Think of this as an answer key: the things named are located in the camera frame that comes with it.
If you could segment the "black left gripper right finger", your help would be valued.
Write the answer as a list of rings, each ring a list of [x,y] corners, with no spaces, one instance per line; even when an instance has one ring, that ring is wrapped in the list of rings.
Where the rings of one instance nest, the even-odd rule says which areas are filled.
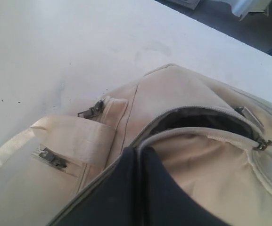
[[[222,226],[223,221],[190,198],[174,181],[155,149],[138,156],[138,196],[143,226]]]

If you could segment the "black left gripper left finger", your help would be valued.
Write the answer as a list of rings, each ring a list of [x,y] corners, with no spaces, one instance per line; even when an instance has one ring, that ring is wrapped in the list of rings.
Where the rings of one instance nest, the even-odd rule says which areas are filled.
[[[82,191],[55,217],[52,226],[136,226],[139,223],[137,158],[124,149],[114,168],[97,184]]]

